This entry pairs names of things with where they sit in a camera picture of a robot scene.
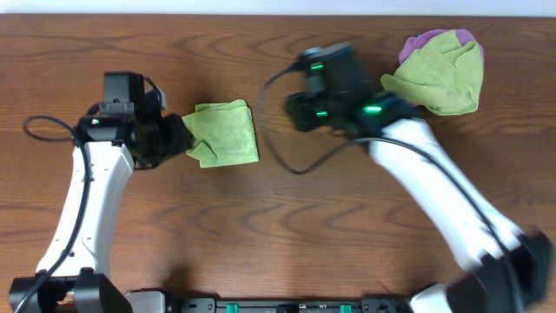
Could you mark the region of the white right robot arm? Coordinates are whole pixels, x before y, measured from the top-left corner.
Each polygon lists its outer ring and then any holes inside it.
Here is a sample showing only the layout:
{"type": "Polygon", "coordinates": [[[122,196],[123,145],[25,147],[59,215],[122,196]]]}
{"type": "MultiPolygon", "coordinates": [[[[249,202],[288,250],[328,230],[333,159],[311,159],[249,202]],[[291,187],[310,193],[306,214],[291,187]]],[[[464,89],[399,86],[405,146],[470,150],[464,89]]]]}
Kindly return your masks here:
{"type": "Polygon", "coordinates": [[[288,98],[295,128],[343,131],[368,146],[444,237],[465,275],[413,295],[413,312],[523,312],[546,295],[553,247],[499,213],[440,147],[418,110],[392,92],[376,92],[352,45],[302,52],[292,66],[306,89],[288,98]]]}

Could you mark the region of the light green microfiber cloth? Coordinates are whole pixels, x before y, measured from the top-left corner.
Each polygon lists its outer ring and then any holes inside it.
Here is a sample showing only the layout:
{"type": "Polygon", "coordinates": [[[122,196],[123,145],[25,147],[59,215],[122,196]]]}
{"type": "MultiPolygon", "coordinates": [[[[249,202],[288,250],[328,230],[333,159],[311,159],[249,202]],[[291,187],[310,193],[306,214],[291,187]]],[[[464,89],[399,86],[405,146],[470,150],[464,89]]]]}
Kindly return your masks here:
{"type": "Polygon", "coordinates": [[[201,103],[182,118],[194,138],[186,151],[203,169],[257,163],[259,153],[251,109],[244,99],[201,103]]]}

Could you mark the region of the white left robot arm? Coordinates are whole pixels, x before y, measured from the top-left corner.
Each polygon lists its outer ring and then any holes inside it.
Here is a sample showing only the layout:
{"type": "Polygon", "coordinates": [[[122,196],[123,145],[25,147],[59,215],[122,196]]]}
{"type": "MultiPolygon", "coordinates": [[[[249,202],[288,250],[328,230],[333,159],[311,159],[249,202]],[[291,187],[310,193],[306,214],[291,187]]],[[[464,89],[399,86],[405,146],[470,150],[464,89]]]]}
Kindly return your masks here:
{"type": "Polygon", "coordinates": [[[55,235],[30,277],[9,292],[15,312],[130,312],[138,304],[165,311],[165,295],[124,295],[110,281],[112,237],[132,174],[189,150],[193,137],[177,114],[164,115],[162,89],[144,75],[107,72],[103,100],[76,126],[70,187],[55,235]]]}

